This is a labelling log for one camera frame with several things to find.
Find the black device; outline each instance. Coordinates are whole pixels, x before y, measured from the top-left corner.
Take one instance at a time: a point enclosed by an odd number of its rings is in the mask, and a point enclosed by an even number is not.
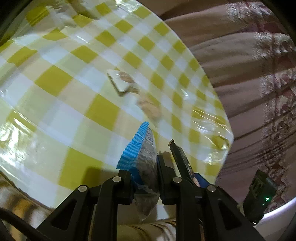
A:
[[[266,173],[257,170],[243,203],[245,217],[254,224],[259,223],[268,204],[276,195],[276,189],[273,180]]]
[[[176,241],[264,241],[237,209],[237,202],[213,184],[197,186],[182,148],[173,140],[169,146],[181,177],[165,165],[162,155],[158,155],[157,171],[163,204],[176,205]],[[4,220],[28,237],[27,241],[114,241],[117,206],[131,204],[133,196],[130,173],[120,170],[100,186],[79,186],[37,229],[0,208],[0,240],[14,241]]]

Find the pink patterned fabric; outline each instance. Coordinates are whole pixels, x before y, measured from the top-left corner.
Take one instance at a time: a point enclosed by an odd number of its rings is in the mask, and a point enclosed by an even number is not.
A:
[[[200,62],[234,132],[217,184],[241,202],[260,168],[278,185],[267,212],[280,207],[296,196],[296,49],[289,35],[259,1],[161,2],[144,4]]]

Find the transparent plastic bag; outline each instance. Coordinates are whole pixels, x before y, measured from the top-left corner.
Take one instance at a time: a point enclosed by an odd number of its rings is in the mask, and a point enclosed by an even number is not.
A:
[[[140,220],[152,212],[159,199],[157,152],[149,122],[144,122],[125,148],[117,169],[130,171],[136,188],[135,204]]]

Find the yellow checkered plate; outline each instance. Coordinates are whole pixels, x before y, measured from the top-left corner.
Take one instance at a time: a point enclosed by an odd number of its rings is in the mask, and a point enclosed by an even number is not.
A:
[[[116,175],[149,119],[107,69],[130,74],[161,109],[157,150],[173,138],[214,182],[233,141],[227,116],[182,41],[134,0],[34,0],[14,20],[0,46],[0,170],[50,207]]]

